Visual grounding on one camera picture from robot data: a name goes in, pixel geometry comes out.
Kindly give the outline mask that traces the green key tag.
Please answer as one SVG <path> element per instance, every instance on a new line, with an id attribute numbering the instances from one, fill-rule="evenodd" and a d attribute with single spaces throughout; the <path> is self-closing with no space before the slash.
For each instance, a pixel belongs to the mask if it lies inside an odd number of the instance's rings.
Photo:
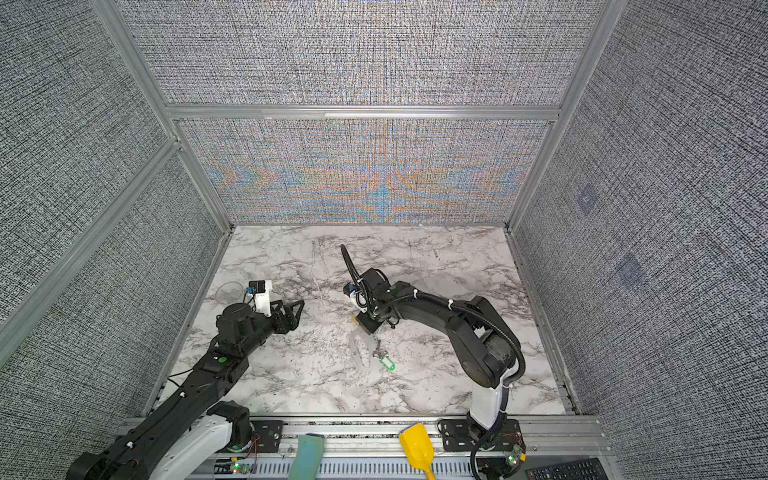
<path id="1" fill-rule="evenodd" d="M 395 363 L 388 356 L 381 357 L 379 361 L 390 372 L 396 369 Z"/>

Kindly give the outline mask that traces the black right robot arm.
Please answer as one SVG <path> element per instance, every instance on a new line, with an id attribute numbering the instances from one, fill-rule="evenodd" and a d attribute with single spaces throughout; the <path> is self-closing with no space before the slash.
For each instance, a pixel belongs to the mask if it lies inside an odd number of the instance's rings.
<path id="1" fill-rule="evenodd" d="M 509 389 L 526 373 L 520 340 L 490 301 L 454 300 L 403 281 L 391 283 L 378 269 L 353 272 L 343 294 L 359 310 L 356 321 L 372 335 L 383 325 L 415 321 L 444 334 L 463 372 L 474 382 L 467 414 L 468 436 L 495 436 L 503 426 Z"/>

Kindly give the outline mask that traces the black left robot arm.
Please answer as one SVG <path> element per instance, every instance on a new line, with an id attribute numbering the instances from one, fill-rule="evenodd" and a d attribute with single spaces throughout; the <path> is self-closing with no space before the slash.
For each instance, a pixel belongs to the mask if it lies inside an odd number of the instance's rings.
<path id="1" fill-rule="evenodd" d="M 165 459 L 179 458 L 182 437 L 203 415 L 229 429 L 213 450 L 243 447 L 253 438 L 249 410 L 222 398 L 249 366 L 249 355 L 273 334 L 296 330 L 305 302 L 267 304 L 266 314 L 247 302 L 227 306 L 216 318 L 218 334 L 191 368 L 177 391 L 137 427 L 99 454 L 83 453 L 73 461 L 68 479 L 149 479 Z"/>

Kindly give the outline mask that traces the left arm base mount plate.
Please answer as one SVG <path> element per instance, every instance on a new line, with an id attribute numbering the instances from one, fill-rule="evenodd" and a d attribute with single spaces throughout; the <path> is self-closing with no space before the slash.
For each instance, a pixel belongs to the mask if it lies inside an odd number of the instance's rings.
<path id="1" fill-rule="evenodd" d="M 255 449 L 257 453 L 277 453 L 284 425 L 282 420 L 237 420 L 222 452 L 244 455 Z"/>

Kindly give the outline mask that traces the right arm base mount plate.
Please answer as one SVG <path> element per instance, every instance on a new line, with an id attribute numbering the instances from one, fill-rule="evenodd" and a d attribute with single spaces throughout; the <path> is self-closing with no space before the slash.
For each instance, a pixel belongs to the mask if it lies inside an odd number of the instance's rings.
<path id="1" fill-rule="evenodd" d="M 447 452 L 470 452 L 486 430 L 469 417 L 457 419 L 442 418 L 437 429 Z M 507 418 L 502 425 L 480 447 L 482 451 L 517 452 L 527 450 L 519 422 Z"/>

